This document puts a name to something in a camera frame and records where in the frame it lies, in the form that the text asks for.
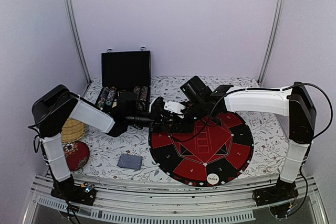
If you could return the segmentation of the white blue dealer button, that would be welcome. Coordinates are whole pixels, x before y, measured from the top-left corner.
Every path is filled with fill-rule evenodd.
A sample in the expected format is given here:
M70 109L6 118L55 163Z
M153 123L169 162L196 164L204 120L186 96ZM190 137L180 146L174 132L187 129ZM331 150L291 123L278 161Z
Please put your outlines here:
M219 176L215 173L211 173L207 175L207 182L210 185L216 185L219 182Z

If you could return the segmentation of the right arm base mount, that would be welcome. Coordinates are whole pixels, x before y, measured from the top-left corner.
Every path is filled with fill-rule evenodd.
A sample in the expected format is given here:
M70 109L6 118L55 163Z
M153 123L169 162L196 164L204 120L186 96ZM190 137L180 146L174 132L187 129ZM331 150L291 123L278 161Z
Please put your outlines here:
M293 203L290 203L289 200L295 199L297 196L299 196L299 193L296 183L288 183L278 177L274 186L254 190L252 198L257 206L287 201L285 204L276 205L269 209L274 217L282 219L288 217L293 208Z

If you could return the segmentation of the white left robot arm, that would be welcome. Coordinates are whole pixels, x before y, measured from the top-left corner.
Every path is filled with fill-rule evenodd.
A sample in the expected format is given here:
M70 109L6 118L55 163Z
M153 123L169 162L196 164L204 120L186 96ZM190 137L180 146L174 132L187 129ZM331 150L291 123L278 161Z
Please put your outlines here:
M67 200L78 195L78 188L68 181L71 172L63 149L63 137L67 123L88 125L112 137L125 133L130 126L151 127L161 122L165 101L162 97L153 101L147 111L137 109L140 100L132 91L117 98L117 104L105 112L85 98L71 92L60 84L38 99L32 107L34 123L29 126L40 138L45 162L57 190Z

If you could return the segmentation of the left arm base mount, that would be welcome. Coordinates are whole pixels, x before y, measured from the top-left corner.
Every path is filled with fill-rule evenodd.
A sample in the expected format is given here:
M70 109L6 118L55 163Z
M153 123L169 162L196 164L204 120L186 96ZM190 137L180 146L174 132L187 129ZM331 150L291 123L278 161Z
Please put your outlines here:
M96 193L94 184L84 182L80 185L75 185L71 177L62 182L54 182L50 195L65 201L93 206Z

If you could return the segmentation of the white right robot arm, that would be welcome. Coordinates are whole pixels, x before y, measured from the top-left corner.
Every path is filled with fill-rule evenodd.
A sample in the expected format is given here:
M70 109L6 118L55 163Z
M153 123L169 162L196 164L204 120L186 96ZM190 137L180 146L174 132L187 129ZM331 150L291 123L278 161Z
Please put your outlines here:
M296 82L281 88L241 88L221 85L212 90L193 76L181 86L188 105L166 102L169 117L162 122L165 139L181 161L172 170L192 186L216 186L237 178L249 165L254 141L240 111L271 113L289 119L289 146L271 190L276 201L291 194L292 186L311 146L316 109L307 85Z

